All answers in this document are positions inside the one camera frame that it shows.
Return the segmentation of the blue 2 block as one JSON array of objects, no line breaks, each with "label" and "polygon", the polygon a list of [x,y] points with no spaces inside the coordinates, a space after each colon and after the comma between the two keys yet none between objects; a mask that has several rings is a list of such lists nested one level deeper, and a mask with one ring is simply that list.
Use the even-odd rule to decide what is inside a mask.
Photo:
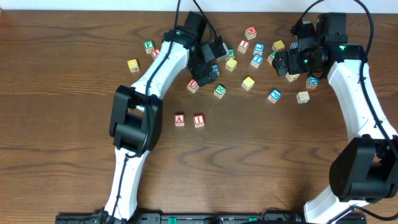
[{"label": "blue 2 block", "polygon": [[220,74],[220,68],[219,68],[218,65],[213,65],[213,66],[212,66],[212,69],[213,69],[214,72],[216,72],[217,75]]}]

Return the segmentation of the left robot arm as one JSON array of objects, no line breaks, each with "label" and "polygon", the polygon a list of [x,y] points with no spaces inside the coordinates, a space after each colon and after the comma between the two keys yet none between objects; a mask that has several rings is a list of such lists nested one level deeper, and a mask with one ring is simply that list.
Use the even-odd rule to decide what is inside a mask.
[{"label": "left robot arm", "polygon": [[163,99],[175,77],[188,69],[198,86],[217,79],[211,63],[225,58],[228,49],[220,36],[201,41],[209,24],[204,13],[189,12],[184,25],[163,35],[160,52],[145,74],[131,86],[117,88],[109,125],[116,167],[100,223],[127,223],[133,217],[142,168],[160,138]]}]

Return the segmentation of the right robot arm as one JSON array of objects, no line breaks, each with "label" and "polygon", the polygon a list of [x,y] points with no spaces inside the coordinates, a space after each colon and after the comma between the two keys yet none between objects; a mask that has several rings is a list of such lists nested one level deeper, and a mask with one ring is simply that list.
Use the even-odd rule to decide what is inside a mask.
[{"label": "right robot arm", "polygon": [[303,208],[307,223],[336,223],[397,194],[397,131],[373,89],[368,49],[348,43],[346,14],[320,14],[316,23],[299,20],[290,31],[298,46],[276,52],[273,67],[279,76],[326,79],[346,124],[348,145],[330,167],[328,187]]}]

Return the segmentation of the red A block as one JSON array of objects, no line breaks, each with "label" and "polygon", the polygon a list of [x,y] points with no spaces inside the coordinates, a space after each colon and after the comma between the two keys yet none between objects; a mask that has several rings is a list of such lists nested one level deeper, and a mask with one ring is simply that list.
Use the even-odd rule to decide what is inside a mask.
[{"label": "red A block", "polygon": [[185,126],[185,115],[184,114],[176,114],[174,117],[174,123],[176,127]]}]

